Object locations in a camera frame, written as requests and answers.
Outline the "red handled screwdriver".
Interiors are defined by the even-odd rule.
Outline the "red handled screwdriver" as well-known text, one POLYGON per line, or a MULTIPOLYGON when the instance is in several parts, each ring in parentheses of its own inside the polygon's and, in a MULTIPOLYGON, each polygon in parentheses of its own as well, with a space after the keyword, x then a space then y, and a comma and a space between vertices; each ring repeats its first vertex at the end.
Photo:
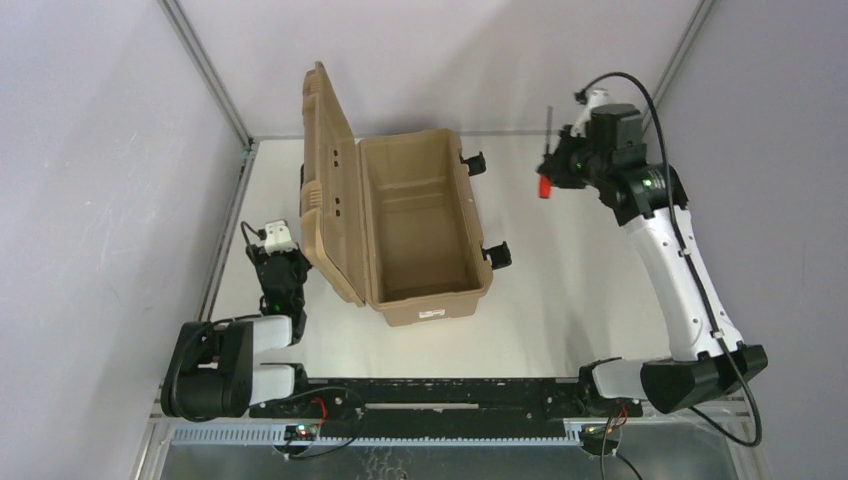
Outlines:
MULTIPOLYGON (((548 105, 546 107, 546 126, 545 126, 545 134, 544 134, 544 152, 543 152, 543 160, 541 166, 544 165, 550 154, 550 143, 551 143, 551 132, 552 132, 552 123, 553 123, 553 106, 548 105)), ((538 183, 538 196, 541 199, 549 199, 551 195, 551 182, 549 178, 544 174, 539 174, 539 183, 538 183)))

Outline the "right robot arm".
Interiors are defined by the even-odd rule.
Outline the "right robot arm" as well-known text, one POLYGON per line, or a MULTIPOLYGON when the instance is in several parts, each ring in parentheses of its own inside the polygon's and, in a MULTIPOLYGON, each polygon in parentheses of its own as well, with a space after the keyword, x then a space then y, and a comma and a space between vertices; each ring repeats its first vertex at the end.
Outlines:
POLYGON ((598 360, 580 370, 592 399, 648 401, 662 413, 742 389, 768 364, 723 308, 694 239, 688 198, 676 172, 647 161, 642 115, 595 90, 559 132, 538 166, 538 194, 595 188, 645 265, 669 339, 667 358, 598 360))

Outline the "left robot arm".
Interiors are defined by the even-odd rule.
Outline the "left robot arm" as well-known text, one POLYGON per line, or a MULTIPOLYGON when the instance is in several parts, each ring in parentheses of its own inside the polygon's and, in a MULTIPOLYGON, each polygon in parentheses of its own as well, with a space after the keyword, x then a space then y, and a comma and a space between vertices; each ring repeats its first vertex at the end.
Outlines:
POLYGON ((259 312, 182 325, 163 381, 168 417, 192 422, 237 418, 249 406, 293 393, 296 368, 257 366, 262 352, 299 343, 306 323, 310 263, 296 246, 246 247, 262 290, 259 312))

